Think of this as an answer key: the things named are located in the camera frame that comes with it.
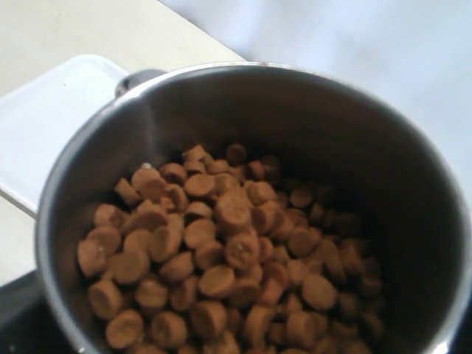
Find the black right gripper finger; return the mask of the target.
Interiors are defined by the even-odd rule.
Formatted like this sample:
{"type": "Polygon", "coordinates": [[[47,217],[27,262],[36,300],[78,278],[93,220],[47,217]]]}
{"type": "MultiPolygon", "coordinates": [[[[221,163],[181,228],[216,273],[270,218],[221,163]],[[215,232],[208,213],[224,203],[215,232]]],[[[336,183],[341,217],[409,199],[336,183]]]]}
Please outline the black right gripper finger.
{"type": "Polygon", "coordinates": [[[36,271],[1,287],[1,353],[76,352],[53,318],[36,271]]]}

